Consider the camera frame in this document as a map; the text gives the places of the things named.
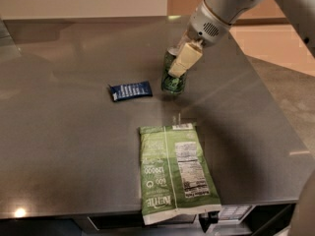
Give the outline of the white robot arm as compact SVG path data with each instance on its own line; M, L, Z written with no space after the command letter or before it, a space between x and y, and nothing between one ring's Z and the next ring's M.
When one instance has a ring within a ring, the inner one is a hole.
M167 14L190 15L201 1L167 0ZM315 59L273 0L265 0L243 14L231 34L250 57L315 75Z

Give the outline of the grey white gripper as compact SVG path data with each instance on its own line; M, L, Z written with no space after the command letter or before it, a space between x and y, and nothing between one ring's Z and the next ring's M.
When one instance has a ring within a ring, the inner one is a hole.
M178 55L172 62L168 74L174 78L184 75L203 56L203 45L217 44L230 30L202 1L191 15L187 33L183 33L178 44Z

